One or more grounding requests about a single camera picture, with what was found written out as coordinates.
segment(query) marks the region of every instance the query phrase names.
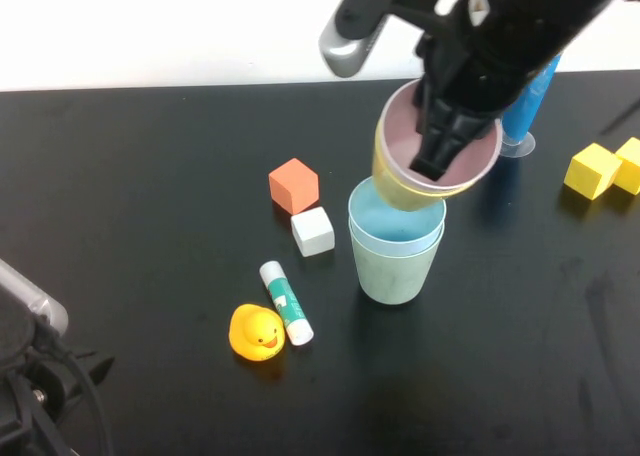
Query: duck beak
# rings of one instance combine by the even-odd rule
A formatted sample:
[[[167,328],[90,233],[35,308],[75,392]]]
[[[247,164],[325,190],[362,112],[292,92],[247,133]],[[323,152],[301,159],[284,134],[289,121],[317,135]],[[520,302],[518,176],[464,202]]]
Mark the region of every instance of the duck beak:
[[[274,336],[271,341],[269,341],[268,343],[264,343],[263,346],[265,348],[273,348],[276,344],[278,344],[278,337]]]

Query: orange block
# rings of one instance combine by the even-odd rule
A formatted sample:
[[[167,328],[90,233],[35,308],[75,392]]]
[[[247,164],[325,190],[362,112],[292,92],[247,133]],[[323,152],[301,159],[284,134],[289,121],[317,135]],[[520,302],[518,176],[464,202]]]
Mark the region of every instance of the orange block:
[[[298,214],[320,198],[318,175],[293,158],[269,173],[271,199],[289,211]]]

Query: glue stick label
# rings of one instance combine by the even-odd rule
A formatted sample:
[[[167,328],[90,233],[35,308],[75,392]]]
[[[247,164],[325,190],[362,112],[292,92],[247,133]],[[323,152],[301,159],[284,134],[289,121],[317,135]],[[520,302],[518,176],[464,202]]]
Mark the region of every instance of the glue stick label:
[[[284,321],[285,328],[294,321],[306,319],[302,308],[293,294],[289,281],[286,278],[275,279],[269,285],[269,293],[278,314]]]

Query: yellow block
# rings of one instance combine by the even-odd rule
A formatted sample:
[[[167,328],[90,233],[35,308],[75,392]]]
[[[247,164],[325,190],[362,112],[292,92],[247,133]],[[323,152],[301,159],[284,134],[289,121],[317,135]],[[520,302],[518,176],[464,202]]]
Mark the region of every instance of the yellow block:
[[[571,158],[564,184],[594,200],[611,186],[621,165],[616,155],[593,143]]]
[[[616,152],[616,156],[622,161],[622,166],[613,184],[631,194],[640,193],[640,140],[631,138]]]

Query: glue stick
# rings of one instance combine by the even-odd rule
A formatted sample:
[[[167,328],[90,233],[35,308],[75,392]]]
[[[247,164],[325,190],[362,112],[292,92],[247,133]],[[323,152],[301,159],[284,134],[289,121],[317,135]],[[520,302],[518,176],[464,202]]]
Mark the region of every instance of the glue stick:
[[[271,300],[284,321],[291,344],[302,346],[313,338],[313,330],[302,312],[300,303],[293,294],[289,280],[277,261],[269,261],[260,267],[262,282],[269,290]]]

